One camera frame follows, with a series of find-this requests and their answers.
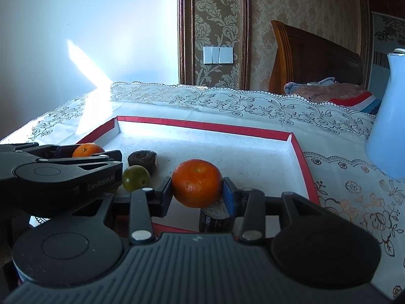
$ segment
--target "lace tablecloth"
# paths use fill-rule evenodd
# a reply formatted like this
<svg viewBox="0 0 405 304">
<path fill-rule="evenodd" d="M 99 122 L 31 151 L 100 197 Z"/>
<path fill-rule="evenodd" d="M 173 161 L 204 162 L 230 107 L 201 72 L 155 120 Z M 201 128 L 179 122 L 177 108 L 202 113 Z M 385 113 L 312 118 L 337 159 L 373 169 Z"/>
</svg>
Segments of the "lace tablecloth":
<svg viewBox="0 0 405 304">
<path fill-rule="evenodd" d="M 116 115 L 233 124 L 293 132 L 321 205 L 363 227 L 381 245 L 373 284 L 388 297 L 405 286 L 405 186 L 377 169 L 364 151 L 374 116 L 291 95 L 223 88 L 114 83 L 70 100 L 0 143 L 77 142 Z"/>
</svg>

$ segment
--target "dark round snack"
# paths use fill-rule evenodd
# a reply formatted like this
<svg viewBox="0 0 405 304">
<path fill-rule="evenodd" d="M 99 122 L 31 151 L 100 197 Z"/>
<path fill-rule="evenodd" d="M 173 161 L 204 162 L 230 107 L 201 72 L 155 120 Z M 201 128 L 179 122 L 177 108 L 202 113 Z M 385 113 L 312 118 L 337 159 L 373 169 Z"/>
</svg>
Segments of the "dark round snack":
<svg viewBox="0 0 405 304">
<path fill-rule="evenodd" d="M 130 166 L 142 166 L 152 175 L 157 167 L 157 154 L 153 151 L 136 151 L 128 156 Z"/>
</svg>

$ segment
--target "striped fabric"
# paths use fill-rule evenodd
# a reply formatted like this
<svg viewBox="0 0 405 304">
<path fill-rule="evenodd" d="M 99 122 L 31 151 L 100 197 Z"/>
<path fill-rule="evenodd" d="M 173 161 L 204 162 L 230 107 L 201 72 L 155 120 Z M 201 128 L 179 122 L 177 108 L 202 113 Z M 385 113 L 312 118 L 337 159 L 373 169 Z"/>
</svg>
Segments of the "striped fabric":
<svg viewBox="0 0 405 304">
<path fill-rule="evenodd" d="M 360 111 L 369 114 L 377 114 L 381 100 L 375 98 L 369 91 L 349 99 L 331 99 L 331 103 L 347 107 L 351 110 Z"/>
</svg>

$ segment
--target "white vase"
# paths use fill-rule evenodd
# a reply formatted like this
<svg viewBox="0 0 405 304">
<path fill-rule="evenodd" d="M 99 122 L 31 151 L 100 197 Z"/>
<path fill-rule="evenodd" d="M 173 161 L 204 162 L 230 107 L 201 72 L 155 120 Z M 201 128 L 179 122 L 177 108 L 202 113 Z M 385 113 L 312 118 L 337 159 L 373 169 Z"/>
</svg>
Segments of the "white vase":
<svg viewBox="0 0 405 304">
<path fill-rule="evenodd" d="M 388 60 L 390 78 L 365 149 L 378 169 L 405 183 L 405 49 Z"/>
</svg>

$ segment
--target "light switch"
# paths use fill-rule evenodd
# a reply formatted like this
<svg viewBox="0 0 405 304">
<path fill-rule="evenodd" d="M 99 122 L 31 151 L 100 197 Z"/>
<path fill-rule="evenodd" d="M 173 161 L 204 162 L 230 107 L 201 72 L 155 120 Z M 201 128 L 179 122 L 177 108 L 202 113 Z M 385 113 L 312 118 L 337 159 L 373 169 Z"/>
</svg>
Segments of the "light switch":
<svg viewBox="0 0 405 304">
<path fill-rule="evenodd" d="M 212 47 L 212 64 L 219 64 L 219 47 Z"/>
<path fill-rule="evenodd" d="M 212 64 L 212 47 L 203 48 L 202 60 L 204 64 Z"/>
<path fill-rule="evenodd" d="M 232 47 L 220 47 L 219 63 L 220 64 L 233 64 L 233 48 Z"/>
</svg>

